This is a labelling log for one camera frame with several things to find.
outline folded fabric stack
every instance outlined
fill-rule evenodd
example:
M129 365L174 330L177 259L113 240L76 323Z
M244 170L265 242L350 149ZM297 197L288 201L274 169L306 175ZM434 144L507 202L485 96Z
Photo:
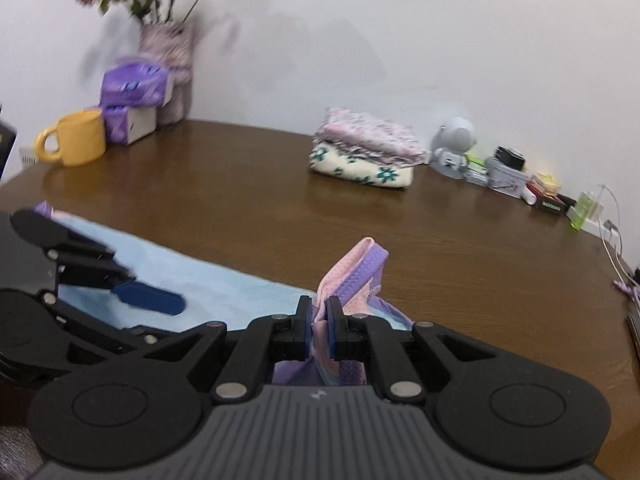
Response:
M410 126L329 108L314 137L311 168L357 184L408 187L425 150Z

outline tissue box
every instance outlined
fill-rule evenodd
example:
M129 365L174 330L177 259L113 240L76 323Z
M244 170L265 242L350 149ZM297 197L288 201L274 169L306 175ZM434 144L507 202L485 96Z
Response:
M152 62L130 62L105 72L100 106L164 106L173 92L169 69Z
M151 106L100 106L107 142L131 144L156 129L156 109Z

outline mug handle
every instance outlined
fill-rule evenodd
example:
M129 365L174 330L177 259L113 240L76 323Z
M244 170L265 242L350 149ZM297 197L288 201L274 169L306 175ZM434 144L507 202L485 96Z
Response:
M54 134L56 131L57 128L55 126L47 128L33 143L33 151L36 152L38 160L43 160L44 162L58 162L60 160L60 148L55 152L48 152L44 149L44 143L47 141L47 137Z

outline wooden table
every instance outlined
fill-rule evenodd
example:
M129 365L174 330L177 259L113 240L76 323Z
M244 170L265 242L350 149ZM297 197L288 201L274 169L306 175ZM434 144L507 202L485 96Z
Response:
M582 377L612 426L596 464L640 477L640 386L627 302L599 239L523 201L421 166L406 191L312 174L310 139L189 122L73 169L38 165L0 189L12 211L60 208L196 258L315 289L362 237L389 250L381 297ZM1 390L0 423L22 420Z

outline flower vase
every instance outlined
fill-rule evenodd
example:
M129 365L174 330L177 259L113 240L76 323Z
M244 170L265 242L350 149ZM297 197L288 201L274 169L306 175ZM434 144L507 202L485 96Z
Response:
M143 25L138 50L157 58L174 77L174 94L158 108L158 125L179 123L186 112L186 86L193 72L193 23Z

